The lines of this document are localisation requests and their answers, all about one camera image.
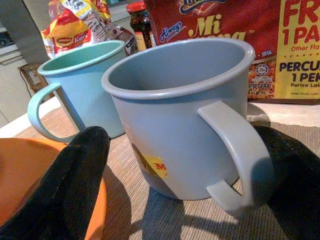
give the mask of mug handle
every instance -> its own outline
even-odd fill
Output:
[[[267,147],[256,130],[220,100],[199,108],[197,112],[224,142],[242,185],[240,195],[222,179],[206,187],[208,193],[235,217],[267,203],[273,193],[275,173]]]
[[[44,87],[43,89],[38,91],[35,95],[33,95],[33,97],[31,98],[28,104],[27,114],[28,114],[28,118],[31,125],[42,136],[57,142],[68,143],[75,137],[75,135],[69,136],[69,137],[54,136],[45,128],[45,126],[42,124],[39,118],[39,107],[43,99],[47,95],[51,94],[53,91],[57,90],[60,87],[61,87],[60,83],[51,83],[50,85]]]

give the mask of sauce jar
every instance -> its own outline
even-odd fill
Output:
[[[139,1],[128,4],[126,11],[131,16],[130,26],[134,31],[138,50],[143,51],[156,46],[145,3]]]

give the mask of jar lid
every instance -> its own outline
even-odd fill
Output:
[[[145,9],[146,9],[146,5],[143,1],[134,2],[126,6],[126,11],[128,13],[134,13],[134,12],[138,12]]]

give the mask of maggi noodle packet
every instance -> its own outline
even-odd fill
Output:
[[[61,7],[64,8],[63,13],[57,15],[47,29],[41,32],[50,58],[77,47],[109,40],[124,41],[127,55],[138,51],[133,34],[111,23],[106,0],[53,0],[49,6],[59,8],[56,11],[50,9],[50,13],[59,13]]]
[[[320,104],[320,0],[144,2],[157,45],[195,38],[251,44],[249,101]]]

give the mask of light blue mug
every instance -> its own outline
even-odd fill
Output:
[[[101,42],[75,49],[42,64],[38,72],[49,85],[37,92],[29,102],[27,114],[32,126],[54,141],[67,143],[74,137],[57,137],[40,121],[40,104],[55,91],[79,130],[100,126],[111,138],[123,134],[121,120],[111,96],[101,86],[101,78],[108,68],[126,57],[124,46],[123,41]]]
[[[102,86],[153,189],[181,200],[213,197],[233,216],[268,202],[274,168],[245,119],[254,58],[244,41],[202,38],[147,49],[105,72]],[[241,195],[231,187],[238,177]]]

